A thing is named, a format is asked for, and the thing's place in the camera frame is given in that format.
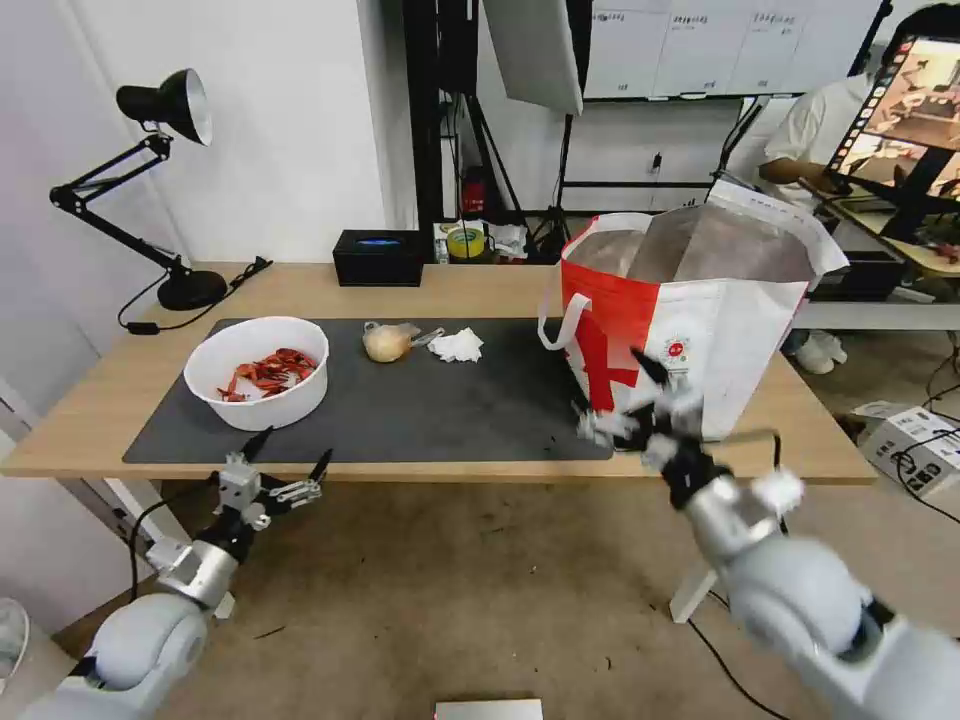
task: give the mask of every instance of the black mat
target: black mat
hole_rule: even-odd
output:
[[[213,332],[240,322],[223,320]],[[471,327],[477,363],[445,363],[415,348],[390,365],[363,350],[362,320],[315,320],[330,341],[329,388],[319,407],[273,433],[258,462],[589,460],[611,453],[576,436],[582,397],[563,353],[543,349],[536,320],[413,319],[425,332]],[[381,322],[406,322],[381,320]],[[194,397],[181,375],[124,455],[128,463],[216,463],[251,433]]]

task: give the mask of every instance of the bag handle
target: bag handle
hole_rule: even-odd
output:
[[[550,341],[545,331],[547,324],[547,304],[549,302],[549,291],[544,293],[543,300],[540,302],[540,311],[537,318],[537,335],[540,336],[540,342],[547,350],[559,350],[566,347],[573,340],[577,333],[577,326],[580,324],[580,316],[583,311],[590,307],[590,298],[580,293],[574,293],[567,303],[567,309],[563,313],[563,322],[560,323],[560,332],[557,333],[557,339]]]

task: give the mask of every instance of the lamp arm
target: lamp arm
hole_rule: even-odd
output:
[[[115,158],[108,160],[103,165],[94,168],[90,172],[81,175],[64,185],[58,185],[50,191],[50,202],[55,207],[60,208],[65,213],[83,220],[88,225],[95,227],[105,235],[109,235],[117,242],[122,243],[134,252],[143,255],[148,260],[155,262],[160,267],[166,268],[171,274],[183,272],[186,268],[180,261],[180,256],[171,257],[142,238],[131,235],[123,228],[117,227],[109,220],[106,220],[87,207],[91,200],[104,195],[115,187],[118,187],[137,175],[146,172],[154,165],[158,165],[170,157],[171,138],[162,133],[151,133],[129,150],[120,153]],[[97,176],[106,172],[110,168],[118,165],[124,160],[138,154],[142,150],[151,150],[154,157],[147,160],[142,165],[119,175],[117,177],[104,178],[97,180]]]

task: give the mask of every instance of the white bowl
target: white bowl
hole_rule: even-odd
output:
[[[234,370],[292,348],[317,361],[317,369],[289,390],[274,397],[245,402],[220,399]],[[183,379],[190,392],[213,408],[224,422],[240,430],[259,431],[295,423],[312,412],[327,394],[327,356],[330,345],[314,323],[294,317],[263,317],[224,328],[204,340],[190,354]]]

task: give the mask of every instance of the cooked crayfish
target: cooked crayfish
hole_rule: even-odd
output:
[[[220,393],[221,400],[244,402],[247,395],[237,392],[237,380],[244,378],[263,391],[261,399],[274,397],[303,382],[316,369],[317,362],[306,353],[290,348],[278,348],[263,360],[238,365],[227,389],[217,388],[217,392]]]

